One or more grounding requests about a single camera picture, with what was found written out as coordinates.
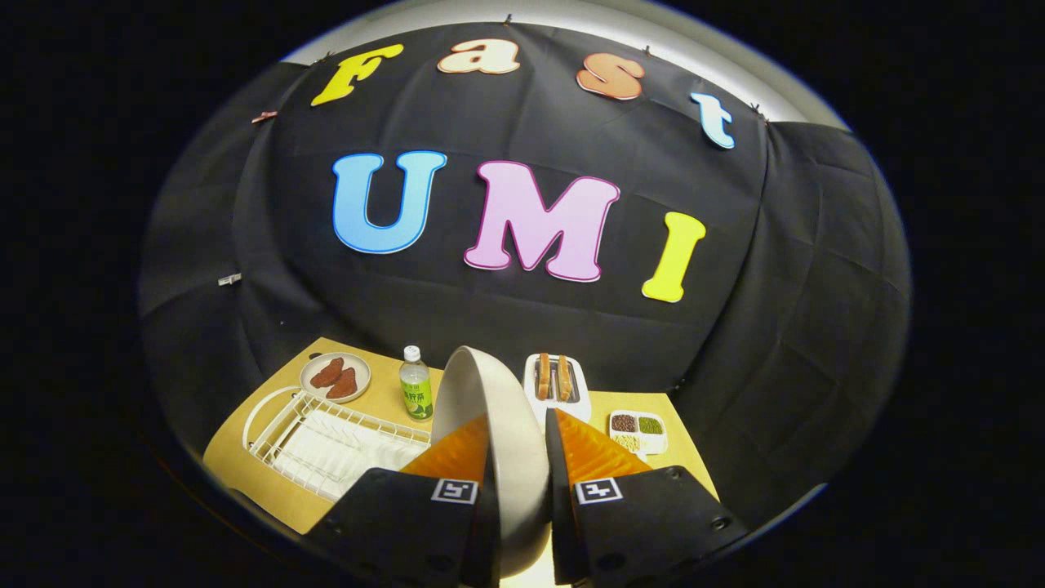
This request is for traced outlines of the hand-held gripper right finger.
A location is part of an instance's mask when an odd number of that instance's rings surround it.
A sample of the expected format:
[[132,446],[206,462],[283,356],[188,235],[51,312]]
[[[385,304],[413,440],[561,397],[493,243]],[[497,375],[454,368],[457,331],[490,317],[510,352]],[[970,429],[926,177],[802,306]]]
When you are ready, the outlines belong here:
[[545,450],[558,583],[680,587],[748,536],[683,466],[654,469],[568,413],[545,413]]

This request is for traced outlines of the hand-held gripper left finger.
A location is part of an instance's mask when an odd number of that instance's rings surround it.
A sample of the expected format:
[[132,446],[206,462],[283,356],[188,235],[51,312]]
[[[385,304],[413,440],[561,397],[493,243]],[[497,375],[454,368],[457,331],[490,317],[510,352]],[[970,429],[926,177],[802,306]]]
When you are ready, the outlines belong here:
[[399,471],[372,468],[309,532],[368,587],[500,585],[500,497],[486,414]]

